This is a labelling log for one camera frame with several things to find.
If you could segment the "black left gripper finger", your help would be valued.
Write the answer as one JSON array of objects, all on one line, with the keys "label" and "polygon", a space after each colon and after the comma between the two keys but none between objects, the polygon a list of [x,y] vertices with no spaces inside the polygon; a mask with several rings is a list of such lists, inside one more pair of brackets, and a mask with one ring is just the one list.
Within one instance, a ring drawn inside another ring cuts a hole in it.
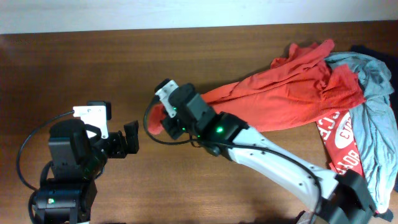
[{"label": "black left gripper finger", "polygon": [[104,106],[106,119],[111,120],[111,102],[110,101],[88,101],[87,106]]},{"label": "black left gripper finger", "polygon": [[137,154],[139,151],[138,129],[139,129],[138,121],[132,121],[124,125],[124,132],[125,132],[126,145],[127,145],[126,152],[128,154]]}]

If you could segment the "orange red t-shirt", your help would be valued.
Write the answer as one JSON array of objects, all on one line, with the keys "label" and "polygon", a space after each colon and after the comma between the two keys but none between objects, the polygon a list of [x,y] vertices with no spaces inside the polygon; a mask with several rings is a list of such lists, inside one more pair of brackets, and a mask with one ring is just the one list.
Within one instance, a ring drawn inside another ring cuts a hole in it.
[{"label": "orange red t-shirt", "polygon": [[202,94],[217,113],[238,116],[258,131],[295,128],[347,111],[366,101],[358,76],[347,65],[330,68],[335,43],[291,44],[286,58],[266,71]]}]

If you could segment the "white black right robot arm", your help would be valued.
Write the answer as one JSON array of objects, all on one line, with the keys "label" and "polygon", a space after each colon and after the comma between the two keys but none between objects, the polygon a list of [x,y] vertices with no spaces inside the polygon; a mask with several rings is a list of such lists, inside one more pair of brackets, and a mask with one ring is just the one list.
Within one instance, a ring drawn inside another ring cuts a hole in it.
[{"label": "white black right robot arm", "polygon": [[376,214],[366,181],[355,171],[337,174],[295,156],[241,118],[216,113],[190,83],[166,80],[155,95],[165,108],[162,125],[172,139],[188,133],[209,154],[260,172],[311,211],[310,223],[368,223]]}]

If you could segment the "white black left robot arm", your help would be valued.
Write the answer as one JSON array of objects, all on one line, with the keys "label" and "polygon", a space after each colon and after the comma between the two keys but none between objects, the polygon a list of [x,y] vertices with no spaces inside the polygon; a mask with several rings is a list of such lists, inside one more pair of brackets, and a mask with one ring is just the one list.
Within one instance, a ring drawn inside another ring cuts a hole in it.
[{"label": "white black left robot arm", "polygon": [[95,180],[108,159],[124,159],[139,150],[138,121],[125,124],[124,131],[108,131],[111,103],[90,101],[74,106],[70,114],[72,119],[49,130],[52,159],[29,199],[32,223],[89,223],[97,194]]}]

